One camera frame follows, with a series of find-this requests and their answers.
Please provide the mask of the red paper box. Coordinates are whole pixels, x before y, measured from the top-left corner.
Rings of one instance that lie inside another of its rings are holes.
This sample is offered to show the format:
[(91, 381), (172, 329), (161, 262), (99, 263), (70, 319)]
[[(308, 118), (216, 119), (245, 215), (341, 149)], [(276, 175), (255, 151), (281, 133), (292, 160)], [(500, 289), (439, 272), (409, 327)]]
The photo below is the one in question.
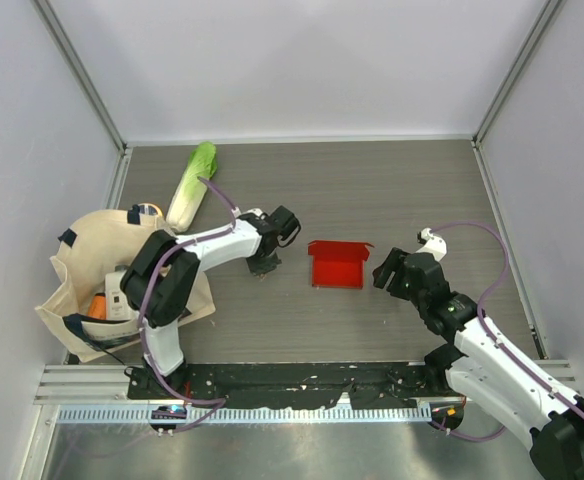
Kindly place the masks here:
[(362, 289), (364, 265), (373, 247), (368, 242), (310, 242), (307, 252), (312, 258), (311, 285), (318, 288)]

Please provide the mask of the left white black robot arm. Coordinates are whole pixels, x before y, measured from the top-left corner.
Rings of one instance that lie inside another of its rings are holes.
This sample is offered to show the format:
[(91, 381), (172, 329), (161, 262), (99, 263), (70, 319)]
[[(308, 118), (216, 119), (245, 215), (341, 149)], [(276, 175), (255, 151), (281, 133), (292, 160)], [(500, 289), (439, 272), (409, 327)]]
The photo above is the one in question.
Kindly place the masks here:
[(162, 398), (180, 398), (185, 385), (178, 323), (190, 314), (195, 282), (218, 266), (244, 260), (263, 276), (280, 264), (277, 251), (292, 244), (301, 223), (284, 206), (268, 214), (259, 209), (231, 212), (231, 222), (198, 235), (152, 233), (123, 275), (120, 288), (138, 312), (143, 360), (150, 386)]

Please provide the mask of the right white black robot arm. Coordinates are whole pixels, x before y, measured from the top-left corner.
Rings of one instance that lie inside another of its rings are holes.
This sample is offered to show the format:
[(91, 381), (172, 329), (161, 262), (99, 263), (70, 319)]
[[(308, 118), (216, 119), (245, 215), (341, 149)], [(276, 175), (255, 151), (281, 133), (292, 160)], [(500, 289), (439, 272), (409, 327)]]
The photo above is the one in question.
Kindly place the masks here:
[(543, 370), (470, 297), (451, 289), (438, 255), (394, 248), (373, 284), (410, 302), (445, 343), (425, 358), (429, 391), (474, 401), (528, 450), (545, 479), (584, 479), (584, 396)]

